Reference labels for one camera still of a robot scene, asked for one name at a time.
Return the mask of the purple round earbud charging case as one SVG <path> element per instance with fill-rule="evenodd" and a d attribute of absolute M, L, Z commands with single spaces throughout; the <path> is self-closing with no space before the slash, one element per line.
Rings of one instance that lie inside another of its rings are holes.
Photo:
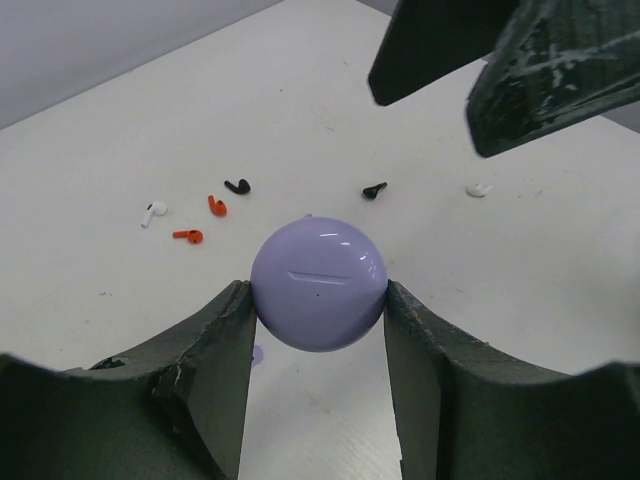
<path fill-rule="evenodd" d="M 377 323 L 388 275 L 362 231 L 307 216 L 264 242 L 250 284 L 257 317 L 275 338 L 298 350 L 331 352 L 357 342 Z"/>

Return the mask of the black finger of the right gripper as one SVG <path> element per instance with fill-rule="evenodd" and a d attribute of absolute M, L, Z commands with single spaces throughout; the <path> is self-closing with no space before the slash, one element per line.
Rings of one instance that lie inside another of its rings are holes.
<path fill-rule="evenodd" d="M 523 1 L 466 104 L 489 158 L 639 99 L 636 1 Z"/>
<path fill-rule="evenodd" d="M 515 0 L 403 0 L 368 75 L 376 104 L 389 106 L 489 54 Z"/>

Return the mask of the purple earbud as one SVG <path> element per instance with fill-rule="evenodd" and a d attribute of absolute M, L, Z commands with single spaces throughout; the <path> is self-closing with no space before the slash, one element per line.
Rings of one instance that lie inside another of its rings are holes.
<path fill-rule="evenodd" d="M 253 349 L 252 367 L 256 367 L 264 360 L 264 350 L 260 345 L 255 345 Z"/>

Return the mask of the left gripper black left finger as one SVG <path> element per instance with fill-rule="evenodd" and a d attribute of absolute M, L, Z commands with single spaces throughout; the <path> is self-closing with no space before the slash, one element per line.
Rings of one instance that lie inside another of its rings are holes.
<path fill-rule="evenodd" d="M 256 315 L 245 281 L 91 368 L 1 357 L 5 479 L 234 479 Z"/>

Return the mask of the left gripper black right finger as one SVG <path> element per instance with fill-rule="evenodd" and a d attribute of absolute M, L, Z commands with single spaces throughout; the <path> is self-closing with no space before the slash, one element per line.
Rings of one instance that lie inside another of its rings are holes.
<path fill-rule="evenodd" d="M 635 479 L 639 368 L 542 368 L 442 319 L 398 282 L 384 337 L 405 479 Z"/>

